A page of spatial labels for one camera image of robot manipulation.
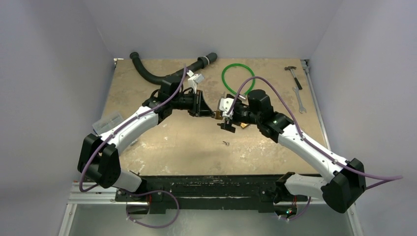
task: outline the beige work surface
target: beige work surface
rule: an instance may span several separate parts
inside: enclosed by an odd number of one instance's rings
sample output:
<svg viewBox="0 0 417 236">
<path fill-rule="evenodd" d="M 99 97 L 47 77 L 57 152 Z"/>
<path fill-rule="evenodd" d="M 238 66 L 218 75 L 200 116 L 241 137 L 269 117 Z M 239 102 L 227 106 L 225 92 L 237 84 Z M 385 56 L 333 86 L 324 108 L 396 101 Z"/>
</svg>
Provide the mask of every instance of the beige work surface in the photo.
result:
<svg viewBox="0 0 417 236">
<path fill-rule="evenodd" d="M 195 62 L 195 59 L 143 60 L 149 72 L 163 76 Z M 278 90 L 296 116 L 301 128 L 316 141 L 325 145 L 308 82 L 299 59 L 218 59 L 200 72 L 205 80 L 198 86 L 208 105 L 216 110 L 218 99 L 226 88 L 221 81 L 222 70 L 231 63 L 249 66 L 255 75 L 266 78 Z M 293 87 L 296 86 L 285 66 L 296 66 L 296 76 L 303 90 L 300 96 L 306 114 L 298 111 Z M 250 73 L 241 67 L 226 72 L 226 81 L 237 90 Z M 132 115 L 159 86 L 145 81 L 135 70 L 131 60 L 119 60 L 110 88 L 103 116 L 119 111 L 124 119 Z M 274 110 L 289 116 L 272 90 L 257 80 L 255 89 L 264 89 L 271 97 Z M 120 156 L 122 168 L 142 175 L 249 175 L 316 173 L 311 166 L 289 149 L 264 137 L 255 125 L 236 133 L 221 130 L 212 118 L 191 117 L 187 111 L 173 111 L 158 126 L 150 129 L 138 142 Z"/>
</svg>

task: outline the hammer head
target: hammer head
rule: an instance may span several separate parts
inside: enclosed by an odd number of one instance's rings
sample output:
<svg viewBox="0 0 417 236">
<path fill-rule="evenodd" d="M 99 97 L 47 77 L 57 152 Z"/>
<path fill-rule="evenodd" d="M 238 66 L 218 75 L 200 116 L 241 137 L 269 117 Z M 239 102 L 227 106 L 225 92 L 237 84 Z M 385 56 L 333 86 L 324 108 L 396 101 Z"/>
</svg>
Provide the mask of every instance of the hammer head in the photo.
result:
<svg viewBox="0 0 417 236">
<path fill-rule="evenodd" d="M 292 69 L 297 69 L 297 67 L 295 67 L 295 66 L 287 66 L 287 67 L 285 67 L 284 68 L 284 70 L 292 70 Z"/>
</svg>

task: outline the black hose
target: black hose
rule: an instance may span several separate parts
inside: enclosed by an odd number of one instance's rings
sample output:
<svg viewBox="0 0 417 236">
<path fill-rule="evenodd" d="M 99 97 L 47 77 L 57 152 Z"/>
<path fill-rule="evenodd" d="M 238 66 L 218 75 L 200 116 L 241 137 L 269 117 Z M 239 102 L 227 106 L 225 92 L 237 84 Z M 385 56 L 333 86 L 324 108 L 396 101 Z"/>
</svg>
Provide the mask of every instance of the black hose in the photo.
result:
<svg viewBox="0 0 417 236">
<path fill-rule="evenodd" d="M 184 72 L 184 69 L 180 69 L 177 72 L 166 75 L 166 76 L 156 76 L 151 74 L 146 68 L 143 66 L 141 59 L 139 58 L 139 54 L 137 52 L 132 52 L 130 54 L 130 58 L 132 59 L 133 65 L 135 66 L 138 73 L 148 82 L 155 84 L 155 85 L 161 85 L 162 80 L 167 78 L 168 76 L 178 76 L 182 77 L 182 73 Z M 216 53 L 210 53 L 205 57 L 199 57 L 197 58 L 197 61 L 191 65 L 189 65 L 187 68 L 193 72 L 196 72 L 199 69 L 203 69 L 210 63 L 215 62 L 217 59 Z"/>
</svg>

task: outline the hammer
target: hammer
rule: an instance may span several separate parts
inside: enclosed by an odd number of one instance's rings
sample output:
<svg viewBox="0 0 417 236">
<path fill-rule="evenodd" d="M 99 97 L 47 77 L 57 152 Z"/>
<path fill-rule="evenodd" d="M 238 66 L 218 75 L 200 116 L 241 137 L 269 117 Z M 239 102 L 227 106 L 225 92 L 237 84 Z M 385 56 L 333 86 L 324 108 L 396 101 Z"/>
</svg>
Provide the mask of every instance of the hammer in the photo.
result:
<svg viewBox="0 0 417 236">
<path fill-rule="evenodd" d="M 295 67 L 295 66 L 287 66 L 287 67 L 284 68 L 284 70 L 291 71 L 291 74 L 293 75 L 294 80 L 296 81 L 296 84 L 297 84 L 298 89 L 301 90 L 302 89 L 301 84 L 299 83 L 296 75 L 294 74 L 293 69 L 295 70 L 295 69 L 297 69 L 297 67 Z"/>
</svg>

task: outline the metal frame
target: metal frame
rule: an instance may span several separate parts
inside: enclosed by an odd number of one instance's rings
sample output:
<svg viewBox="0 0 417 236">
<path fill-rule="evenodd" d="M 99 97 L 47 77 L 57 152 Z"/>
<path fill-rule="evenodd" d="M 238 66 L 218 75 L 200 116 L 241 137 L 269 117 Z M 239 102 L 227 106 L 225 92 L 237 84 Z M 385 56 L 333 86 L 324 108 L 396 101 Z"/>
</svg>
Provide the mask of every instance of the metal frame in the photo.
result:
<svg viewBox="0 0 417 236">
<path fill-rule="evenodd" d="M 310 73 L 309 73 L 309 66 L 308 60 L 301 60 L 301 64 L 304 70 L 304 73 L 307 77 L 308 86 L 311 91 L 311 96 L 313 98 L 314 106 L 317 111 L 317 116 L 319 119 L 320 127 L 322 130 L 323 138 L 326 143 L 327 148 L 330 150 L 330 144 L 328 142 L 328 137 L 326 133 L 326 128 L 323 123 L 323 118 L 320 112 L 320 108 L 317 102 L 316 94 L 314 92 L 314 88 L 312 86 Z M 84 183 L 86 187 L 89 187 L 93 185 L 93 183 Z M 78 204 L 124 204 L 124 205 L 147 205 L 145 202 L 116 202 L 115 196 L 117 189 L 114 187 L 110 187 L 107 189 L 104 189 L 100 186 L 94 188 L 93 190 L 87 192 L 87 193 L 81 193 L 78 189 L 79 185 L 78 183 L 73 183 L 71 187 L 70 196 L 68 199 L 68 204 L 65 210 L 65 215 L 62 220 L 62 225 L 60 228 L 59 236 L 68 236 L 71 230 L 72 222 L 74 219 L 74 215 L 77 209 Z M 279 202 L 275 205 L 288 205 L 291 204 L 290 202 Z M 325 205 L 326 203 L 322 200 L 318 199 L 312 199 L 310 204 L 318 204 L 318 205 Z M 359 222 L 359 218 L 357 216 L 356 211 L 356 204 L 353 204 L 347 211 L 347 214 L 349 216 L 349 221 L 352 226 L 352 231 L 355 236 L 363 236 L 363 230 Z"/>
</svg>

